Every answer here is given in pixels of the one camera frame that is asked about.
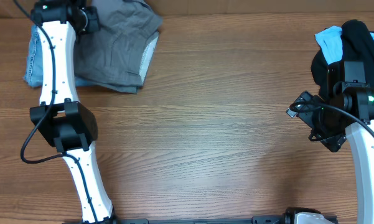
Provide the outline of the grey shorts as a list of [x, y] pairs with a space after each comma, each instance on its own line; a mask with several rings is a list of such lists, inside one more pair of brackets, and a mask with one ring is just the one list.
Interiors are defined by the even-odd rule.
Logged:
[[75, 44], [77, 86], [136, 94], [144, 85], [162, 18], [143, 0], [95, 0], [100, 29]]

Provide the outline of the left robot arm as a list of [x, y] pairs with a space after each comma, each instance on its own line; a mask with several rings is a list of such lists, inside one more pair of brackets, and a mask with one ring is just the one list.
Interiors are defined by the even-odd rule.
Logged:
[[79, 35], [100, 29], [95, 7], [85, 1], [38, 1], [30, 18], [42, 46], [43, 84], [39, 105], [29, 110], [40, 132], [70, 170], [82, 206], [82, 223], [117, 223], [96, 159], [98, 126], [78, 98], [74, 45]]

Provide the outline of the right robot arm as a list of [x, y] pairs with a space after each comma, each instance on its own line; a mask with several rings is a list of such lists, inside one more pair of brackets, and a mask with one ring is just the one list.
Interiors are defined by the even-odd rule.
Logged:
[[340, 61], [328, 66], [327, 97], [305, 91], [286, 113], [310, 128], [310, 141], [337, 152], [348, 142], [353, 156], [358, 223], [374, 223], [374, 88], [363, 62]]

